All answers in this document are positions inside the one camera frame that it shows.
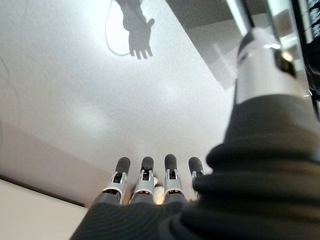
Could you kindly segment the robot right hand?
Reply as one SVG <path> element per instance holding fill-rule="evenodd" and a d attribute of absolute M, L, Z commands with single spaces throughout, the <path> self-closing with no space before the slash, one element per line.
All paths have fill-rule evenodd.
<path fill-rule="evenodd" d="M 111 202 L 103 192 L 74 240 L 317 240 L 320 124 L 279 42 L 262 28 L 242 39 L 224 140 L 207 155 L 187 203 Z"/>

